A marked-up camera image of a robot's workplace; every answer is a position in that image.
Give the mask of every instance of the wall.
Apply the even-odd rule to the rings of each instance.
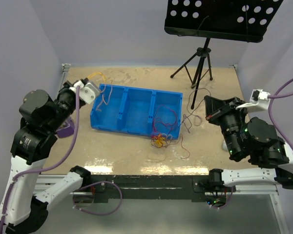
[[[203,38],[165,33],[167,0],[30,1],[61,62],[178,66],[204,45]],[[212,39],[212,65],[237,64],[246,46]]]
[[[264,40],[259,44],[248,45],[237,68],[246,100],[250,98],[253,88],[274,93],[293,78],[293,0],[282,3]],[[284,93],[289,91],[293,91],[293,85],[285,89]],[[272,112],[275,121],[293,142],[293,96],[276,100]],[[256,116],[270,122],[268,112],[256,113]],[[280,200],[293,234],[293,191],[281,189]]]
[[[0,202],[22,99],[37,88],[54,97],[60,80],[60,61],[30,2],[0,0]]]

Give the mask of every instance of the blue plastic tray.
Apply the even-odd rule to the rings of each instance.
[[[100,89],[104,89],[104,84],[100,85]],[[110,90],[111,86],[106,85],[106,101]],[[162,124],[156,124],[156,129],[160,133],[170,132],[173,139],[179,137],[182,93],[113,85],[109,104],[103,103],[99,107],[101,111],[96,110],[101,101],[102,95],[96,98],[90,113],[90,124],[94,129],[150,137],[157,134],[152,132],[155,115],[156,119],[170,124],[175,122],[177,115],[172,131]]]

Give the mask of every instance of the purple cable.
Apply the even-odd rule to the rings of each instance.
[[[214,207],[214,206],[211,206],[211,207],[213,207],[214,209],[218,209],[218,210],[225,208],[226,206],[229,205],[229,203],[230,203],[230,201],[231,201],[231,199],[232,199],[232,194],[233,194],[233,187],[231,187],[231,193],[230,193],[230,196],[229,196],[229,198],[228,198],[228,201],[226,202],[225,205],[223,205],[223,206],[221,206],[221,207]]]
[[[85,212],[85,213],[91,214],[91,215],[110,215],[110,214],[116,212],[116,211],[120,208],[120,206],[121,206],[121,204],[122,204],[122,202],[123,202],[123,194],[122,194],[122,191],[121,191],[121,189],[120,189],[116,184],[114,184],[114,183],[112,183],[112,182],[109,182],[109,181],[100,181],[100,182],[96,182],[96,183],[93,183],[93,184],[90,184],[90,185],[84,186],[84,187],[78,189],[77,191],[84,190],[84,189],[86,189],[86,188],[89,188],[89,187],[92,187],[92,186],[95,186],[95,185],[98,185],[98,184],[102,184],[102,183],[111,184],[111,185],[113,185],[113,186],[119,191],[119,194],[120,194],[120,202],[119,202],[118,206],[117,206],[114,210],[112,210],[112,211],[110,211],[110,212],[107,212],[107,213],[97,213],[97,212],[87,211],[87,210],[85,210],[85,209],[82,209],[82,208],[78,207],[78,206],[76,205],[74,199],[73,199],[74,208],[76,208],[76,209],[79,210],[79,211],[82,211],[82,212]]]
[[[280,135],[284,138],[284,140],[288,143],[288,145],[290,146],[290,148],[293,150],[293,144],[290,142],[290,140],[287,138],[287,136],[284,134],[283,131],[280,130],[279,126],[276,124],[274,118],[272,117],[272,104],[275,98],[286,98],[289,96],[293,95],[293,92],[285,94],[285,95],[279,95],[278,94],[286,87],[288,86],[290,83],[293,82],[293,78],[290,79],[288,82],[286,82],[284,85],[282,85],[277,92],[275,92],[274,95],[269,95],[268,98],[271,98],[271,101],[269,103],[269,107],[268,107],[268,113],[269,113],[269,117],[270,120],[272,121],[272,124],[274,125],[274,127],[276,128],[276,130],[280,133]]]
[[[75,126],[75,131],[74,131],[72,142],[71,142],[71,144],[70,144],[65,156],[58,163],[54,164],[51,167],[47,167],[47,168],[43,168],[43,169],[32,169],[32,170],[23,171],[23,172],[20,172],[20,173],[16,174],[12,178],[12,181],[15,181],[15,182],[10,184],[10,186],[9,186],[7,192],[6,192],[5,198],[4,198],[3,207],[2,207],[2,218],[1,218],[1,221],[0,221],[0,234],[3,234],[3,226],[4,226],[6,209],[7,209],[7,206],[8,206],[8,202],[9,202],[9,198],[10,198],[13,186],[17,182],[17,179],[20,176],[25,175],[25,174],[40,173],[40,172],[46,172],[46,171],[53,170],[54,168],[57,168],[58,166],[60,166],[68,158],[68,156],[72,152],[72,150],[74,148],[74,145],[75,145],[75,142],[76,142],[76,139],[77,139],[78,126],[79,126],[79,90],[80,90],[80,86],[77,86],[77,88],[76,88],[76,126]]]

